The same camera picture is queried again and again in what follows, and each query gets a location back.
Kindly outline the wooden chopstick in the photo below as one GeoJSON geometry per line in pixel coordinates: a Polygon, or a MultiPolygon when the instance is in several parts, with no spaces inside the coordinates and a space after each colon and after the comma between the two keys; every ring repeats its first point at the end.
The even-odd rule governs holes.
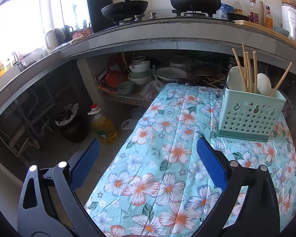
{"type": "Polygon", "coordinates": [[[237,52],[235,48],[232,48],[232,53],[234,54],[234,57],[236,59],[236,63],[237,63],[237,67],[238,70],[240,71],[240,76],[243,82],[243,86],[244,86],[244,91],[247,92],[247,85],[246,85],[246,78],[244,76],[244,67],[241,65],[240,60],[238,58],[237,52]]]}
{"type": "Polygon", "coordinates": [[[279,87],[282,85],[283,81],[285,80],[287,74],[289,73],[290,71],[290,68],[292,67],[293,63],[290,62],[286,71],[284,72],[284,74],[281,76],[280,80],[277,82],[276,86],[271,90],[270,94],[269,94],[269,97],[272,97],[275,92],[279,89],[279,87]]]}

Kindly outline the black trash bin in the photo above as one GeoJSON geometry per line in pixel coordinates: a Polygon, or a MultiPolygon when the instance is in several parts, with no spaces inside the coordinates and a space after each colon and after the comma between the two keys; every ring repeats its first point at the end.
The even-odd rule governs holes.
{"type": "Polygon", "coordinates": [[[81,143],[88,135],[88,117],[78,103],[65,106],[56,117],[55,124],[61,136],[72,143],[81,143]]]}

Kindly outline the mint green utensil holder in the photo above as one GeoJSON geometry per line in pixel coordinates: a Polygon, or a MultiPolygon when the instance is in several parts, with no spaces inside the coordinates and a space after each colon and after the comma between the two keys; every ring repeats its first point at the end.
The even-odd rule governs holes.
{"type": "Polygon", "coordinates": [[[237,66],[227,76],[216,133],[222,137],[266,142],[282,114],[285,97],[244,91],[237,66]]]}

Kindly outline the yellow cooking oil jug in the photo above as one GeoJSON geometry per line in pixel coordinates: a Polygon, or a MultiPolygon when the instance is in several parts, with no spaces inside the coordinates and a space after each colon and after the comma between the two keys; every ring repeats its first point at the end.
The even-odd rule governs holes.
{"type": "Polygon", "coordinates": [[[97,104],[92,104],[88,115],[91,116],[91,125],[102,143],[113,144],[117,141],[118,133],[116,127],[110,118],[105,117],[101,113],[101,108],[97,104]]]}

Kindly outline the white plate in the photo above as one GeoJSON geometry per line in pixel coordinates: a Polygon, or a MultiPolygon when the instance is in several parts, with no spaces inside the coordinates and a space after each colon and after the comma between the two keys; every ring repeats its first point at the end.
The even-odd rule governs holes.
{"type": "Polygon", "coordinates": [[[175,67],[162,67],[156,70],[156,75],[166,82],[175,82],[178,78],[185,78],[186,71],[175,67]]]}

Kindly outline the stack of bowls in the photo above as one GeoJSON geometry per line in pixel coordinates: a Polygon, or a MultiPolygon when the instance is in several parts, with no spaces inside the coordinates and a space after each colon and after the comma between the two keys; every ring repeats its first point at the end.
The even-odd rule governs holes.
{"type": "Polygon", "coordinates": [[[138,86],[145,85],[150,80],[150,61],[145,56],[138,56],[131,60],[128,79],[138,86]]]}

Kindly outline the light green bowl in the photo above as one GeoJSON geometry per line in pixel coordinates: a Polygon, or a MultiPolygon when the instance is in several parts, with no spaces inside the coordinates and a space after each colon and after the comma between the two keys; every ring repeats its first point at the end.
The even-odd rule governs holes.
{"type": "Polygon", "coordinates": [[[290,32],[287,31],[286,29],[282,28],[282,27],[279,27],[279,26],[274,26],[274,31],[285,36],[285,37],[289,37],[290,35],[290,32]]]}

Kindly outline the orange label sauce bottle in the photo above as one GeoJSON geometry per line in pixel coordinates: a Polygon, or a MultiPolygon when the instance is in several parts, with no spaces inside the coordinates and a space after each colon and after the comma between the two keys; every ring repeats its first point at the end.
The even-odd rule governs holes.
{"type": "Polygon", "coordinates": [[[273,29],[273,17],[271,15],[269,6],[266,6],[265,27],[268,29],[273,29]]]}

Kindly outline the dark sauce bottle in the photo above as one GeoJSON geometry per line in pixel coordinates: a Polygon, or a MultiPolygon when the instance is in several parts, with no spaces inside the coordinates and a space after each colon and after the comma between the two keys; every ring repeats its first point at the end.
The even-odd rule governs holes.
{"type": "Polygon", "coordinates": [[[255,24],[259,24],[259,13],[256,6],[256,0],[250,0],[250,21],[255,24]]]}

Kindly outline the black bowl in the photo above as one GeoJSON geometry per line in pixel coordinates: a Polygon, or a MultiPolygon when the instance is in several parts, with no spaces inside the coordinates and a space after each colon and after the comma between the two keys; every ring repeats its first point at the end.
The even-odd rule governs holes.
{"type": "Polygon", "coordinates": [[[244,21],[249,21],[250,18],[248,16],[242,15],[242,14],[237,14],[237,13],[227,13],[227,19],[229,21],[238,21],[238,20],[244,20],[244,21]]]}

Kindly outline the wooden rolling pin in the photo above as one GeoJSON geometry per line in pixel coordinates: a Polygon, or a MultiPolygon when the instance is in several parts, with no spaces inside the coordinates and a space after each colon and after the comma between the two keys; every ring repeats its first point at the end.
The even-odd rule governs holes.
{"type": "Polygon", "coordinates": [[[259,25],[265,25],[264,3],[259,1],[259,25]]]}

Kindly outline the white jar with woven lid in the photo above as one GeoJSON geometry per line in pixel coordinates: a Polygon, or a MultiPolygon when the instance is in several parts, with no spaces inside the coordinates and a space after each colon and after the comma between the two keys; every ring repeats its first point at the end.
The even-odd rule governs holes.
{"type": "Polygon", "coordinates": [[[282,28],[289,32],[289,37],[296,42],[296,2],[281,0],[282,28]]]}

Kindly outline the sauce bottle yellow cap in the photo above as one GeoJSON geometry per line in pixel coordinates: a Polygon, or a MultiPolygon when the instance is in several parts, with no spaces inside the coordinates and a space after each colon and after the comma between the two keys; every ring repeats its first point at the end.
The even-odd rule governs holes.
{"type": "Polygon", "coordinates": [[[236,14],[242,14],[243,13],[242,7],[241,7],[241,4],[240,4],[239,0],[234,0],[233,8],[234,8],[234,11],[235,11],[236,14]]]}

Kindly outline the gas stove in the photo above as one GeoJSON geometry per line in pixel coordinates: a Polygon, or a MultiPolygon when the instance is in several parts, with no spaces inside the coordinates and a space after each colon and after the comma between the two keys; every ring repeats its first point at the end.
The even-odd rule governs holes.
{"type": "Polygon", "coordinates": [[[129,16],[124,19],[116,18],[113,19],[113,24],[115,26],[121,26],[125,24],[133,24],[137,22],[143,22],[145,20],[159,20],[159,19],[167,19],[167,18],[175,18],[175,17],[197,17],[197,18],[213,18],[213,16],[209,16],[208,13],[203,12],[195,12],[195,11],[183,11],[183,10],[157,10],[145,12],[140,15],[129,16]]]}

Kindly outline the black wok pan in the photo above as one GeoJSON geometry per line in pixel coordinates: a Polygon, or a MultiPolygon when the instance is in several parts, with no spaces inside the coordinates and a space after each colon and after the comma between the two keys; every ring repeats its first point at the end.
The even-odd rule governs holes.
{"type": "Polygon", "coordinates": [[[146,11],[148,5],[148,1],[144,0],[124,0],[105,6],[101,9],[101,13],[118,25],[120,21],[140,16],[146,11]]]}

